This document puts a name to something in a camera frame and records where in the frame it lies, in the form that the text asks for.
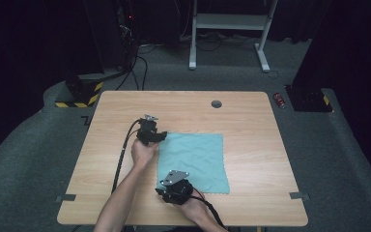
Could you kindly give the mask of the black stand base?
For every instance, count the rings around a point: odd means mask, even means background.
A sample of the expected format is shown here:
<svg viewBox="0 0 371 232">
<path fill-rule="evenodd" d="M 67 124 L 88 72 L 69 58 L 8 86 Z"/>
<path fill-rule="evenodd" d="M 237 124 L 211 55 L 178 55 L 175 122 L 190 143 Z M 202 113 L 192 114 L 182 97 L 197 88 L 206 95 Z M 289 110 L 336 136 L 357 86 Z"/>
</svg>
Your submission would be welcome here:
<svg viewBox="0 0 371 232">
<path fill-rule="evenodd" d="M 297 112 L 332 112 L 328 97 L 320 89 L 307 89 L 286 85 L 291 105 Z"/>
</svg>

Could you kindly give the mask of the person's left hand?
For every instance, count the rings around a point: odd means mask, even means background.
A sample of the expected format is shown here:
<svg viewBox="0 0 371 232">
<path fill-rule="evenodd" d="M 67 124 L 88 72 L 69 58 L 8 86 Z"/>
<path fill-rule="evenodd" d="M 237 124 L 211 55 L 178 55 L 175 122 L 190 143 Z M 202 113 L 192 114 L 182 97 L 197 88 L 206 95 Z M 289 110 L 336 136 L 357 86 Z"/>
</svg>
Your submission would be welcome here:
<svg viewBox="0 0 371 232">
<path fill-rule="evenodd" d="M 152 161 L 155 152 L 158 150 L 158 144 L 152 143 L 144 145 L 140 140 L 135 139 L 131 145 L 131 156 L 133 167 L 135 169 L 145 169 Z"/>
</svg>

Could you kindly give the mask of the red can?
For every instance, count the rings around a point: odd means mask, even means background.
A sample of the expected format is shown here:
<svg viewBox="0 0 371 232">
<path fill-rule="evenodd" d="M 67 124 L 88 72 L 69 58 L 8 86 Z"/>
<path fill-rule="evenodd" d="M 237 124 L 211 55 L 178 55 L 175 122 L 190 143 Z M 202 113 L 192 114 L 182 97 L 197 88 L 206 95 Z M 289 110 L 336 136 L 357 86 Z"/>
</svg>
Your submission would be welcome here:
<svg viewBox="0 0 371 232">
<path fill-rule="evenodd" d="M 285 108 L 286 107 L 286 103 L 285 103 L 285 101 L 282 98 L 280 93 L 275 93 L 273 95 L 273 99 L 275 100 L 275 102 L 276 102 L 276 104 L 278 105 L 279 108 Z"/>
</svg>

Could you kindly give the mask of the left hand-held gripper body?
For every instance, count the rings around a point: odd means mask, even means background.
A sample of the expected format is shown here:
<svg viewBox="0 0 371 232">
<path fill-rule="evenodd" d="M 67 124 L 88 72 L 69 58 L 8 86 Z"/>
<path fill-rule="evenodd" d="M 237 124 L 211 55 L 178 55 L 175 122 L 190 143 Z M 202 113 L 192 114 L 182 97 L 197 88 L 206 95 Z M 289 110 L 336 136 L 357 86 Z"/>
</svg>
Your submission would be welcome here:
<svg viewBox="0 0 371 232">
<path fill-rule="evenodd" d="M 157 118 L 151 115 L 146 115 L 140 119 L 140 129 L 136 137 L 145 145 L 159 142 L 159 135 L 157 134 Z"/>
</svg>

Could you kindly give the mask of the yellow-black striped stand base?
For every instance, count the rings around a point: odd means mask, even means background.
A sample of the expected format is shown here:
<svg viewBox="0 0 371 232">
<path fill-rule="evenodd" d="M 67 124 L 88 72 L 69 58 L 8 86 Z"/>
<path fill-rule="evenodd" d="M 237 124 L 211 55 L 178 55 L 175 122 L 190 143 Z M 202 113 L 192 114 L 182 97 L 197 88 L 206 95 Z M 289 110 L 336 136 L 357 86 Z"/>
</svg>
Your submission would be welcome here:
<svg viewBox="0 0 371 232">
<path fill-rule="evenodd" d="M 55 100 L 55 105 L 60 108 L 91 107 L 98 99 L 102 85 L 102 81 L 86 81 L 77 75 L 72 75 L 65 80 L 65 84 Z"/>
</svg>

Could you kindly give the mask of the dark equipment rack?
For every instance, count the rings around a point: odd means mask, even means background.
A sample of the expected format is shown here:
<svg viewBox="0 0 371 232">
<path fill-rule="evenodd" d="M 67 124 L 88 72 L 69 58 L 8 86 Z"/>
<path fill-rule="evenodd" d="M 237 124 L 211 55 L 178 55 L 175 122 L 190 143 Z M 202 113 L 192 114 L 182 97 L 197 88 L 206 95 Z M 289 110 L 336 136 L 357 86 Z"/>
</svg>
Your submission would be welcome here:
<svg viewBox="0 0 371 232">
<path fill-rule="evenodd" d="M 139 40 L 133 0 L 115 0 L 115 2 L 120 42 L 125 56 L 124 68 L 128 71 L 135 57 Z"/>
</svg>

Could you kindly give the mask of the grey tape strip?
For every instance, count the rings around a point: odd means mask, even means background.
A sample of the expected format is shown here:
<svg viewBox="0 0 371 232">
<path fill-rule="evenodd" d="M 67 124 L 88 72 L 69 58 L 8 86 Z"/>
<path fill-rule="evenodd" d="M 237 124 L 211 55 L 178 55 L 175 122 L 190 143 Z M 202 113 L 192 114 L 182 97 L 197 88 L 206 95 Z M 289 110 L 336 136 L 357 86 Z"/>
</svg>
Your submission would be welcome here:
<svg viewBox="0 0 371 232">
<path fill-rule="evenodd" d="M 302 192 L 290 192 L 291 199 L 301 199 L 302 201 L 307 201 L 310 199 L 307 193 Z"/>
<path fill-rule="evenodd" d="M 74 201 L 76 197 L 76 194 L 63 194 L 63 195 L 58 195 L 55 198 L 55 202 L 61 203 L 63 201 Z"/>
</svg>

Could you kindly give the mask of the teal microfibre cloth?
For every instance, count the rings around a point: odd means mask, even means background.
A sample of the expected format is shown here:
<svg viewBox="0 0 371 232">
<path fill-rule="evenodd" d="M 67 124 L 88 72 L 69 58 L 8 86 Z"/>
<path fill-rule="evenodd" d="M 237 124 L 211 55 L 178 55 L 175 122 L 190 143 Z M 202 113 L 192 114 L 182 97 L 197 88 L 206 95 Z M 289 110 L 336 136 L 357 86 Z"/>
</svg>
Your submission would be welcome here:
<svg viewBox="0 0 371 232">
<path fill-rule="evenodd" d="M 187 179 L 204 193 L 228 194 L 230 186 L 219 133 L 169 132 L 159 143 L 157 187 L 170 170 L 188 173 Z"/>
</svg>

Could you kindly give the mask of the person's right hand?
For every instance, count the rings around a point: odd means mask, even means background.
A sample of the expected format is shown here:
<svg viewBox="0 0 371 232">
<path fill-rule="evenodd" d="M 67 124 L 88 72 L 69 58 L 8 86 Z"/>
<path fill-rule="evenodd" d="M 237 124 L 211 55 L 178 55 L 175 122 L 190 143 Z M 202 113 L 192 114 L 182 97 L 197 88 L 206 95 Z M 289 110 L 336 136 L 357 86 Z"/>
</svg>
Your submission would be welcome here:
<svg viewBox="0 0 371 232">
<path fill-rule="evenodd" d="M 203 225 L 211 217 L 208 215 L 207 206 L 202 202 L 204 196 L 194 190 L 191 197 L 183 205 L 176 205 L 176 208 L 190 221 L 197 225 Z"/>
</svg>

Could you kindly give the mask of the black curtain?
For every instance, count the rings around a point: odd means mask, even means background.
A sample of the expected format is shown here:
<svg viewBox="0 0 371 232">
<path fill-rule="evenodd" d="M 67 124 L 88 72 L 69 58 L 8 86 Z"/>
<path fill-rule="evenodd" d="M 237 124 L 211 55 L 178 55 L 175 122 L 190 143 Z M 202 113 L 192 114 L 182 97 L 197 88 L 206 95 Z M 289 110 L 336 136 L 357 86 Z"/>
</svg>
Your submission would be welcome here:
<svg viewBox="0 0 371 232">
<path fill-rule="evenodd" d="M 371 0 L 330 0 L 291 85 L 332 89 L 371 164 Z"/>
</svg>

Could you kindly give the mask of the white metal stand frame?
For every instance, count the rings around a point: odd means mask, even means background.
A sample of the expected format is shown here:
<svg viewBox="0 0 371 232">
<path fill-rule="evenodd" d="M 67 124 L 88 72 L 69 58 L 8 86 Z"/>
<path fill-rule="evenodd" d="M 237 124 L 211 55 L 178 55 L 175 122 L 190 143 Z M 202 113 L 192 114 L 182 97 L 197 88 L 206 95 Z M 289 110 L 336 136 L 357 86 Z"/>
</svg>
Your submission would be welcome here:
<svg viewBox="0 0 371 232">
<path fill-rule="evenodd" d="M 270 10 L 265 15 L 253 14 L 200 14 L 198 12 L 198 0 L 193 0 L 191 44 L 189 52 L 188 68 L 195 70 L 197 67 L 197 30 L 198 29 L 222 29 L 222 30 L 246 30 L 261 31 L 260 42 L 254 45 L 261 69 L 264 73 L 271 71 L 270 65 L 264 52 L 266 40 L 271 29 L 274 12 L 278 0 L 271 0 Z"/>
</svg>

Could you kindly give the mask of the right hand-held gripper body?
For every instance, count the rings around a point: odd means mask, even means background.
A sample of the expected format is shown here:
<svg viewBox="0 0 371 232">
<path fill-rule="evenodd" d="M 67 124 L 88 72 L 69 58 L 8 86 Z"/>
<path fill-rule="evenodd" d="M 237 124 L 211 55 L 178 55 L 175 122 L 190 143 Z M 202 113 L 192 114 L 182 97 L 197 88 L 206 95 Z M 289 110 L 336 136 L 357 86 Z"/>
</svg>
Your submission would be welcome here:
<svg viewBox="0 0 371 232">
<path fill-rule="evenodd" d="M 183 205 L 193 193 L 193 185 L 188 181 L 188 172 L 170 170 L 166 177 L 160 181 L 163 189 L 175 199 L 176 205 Z"/>
</svg>

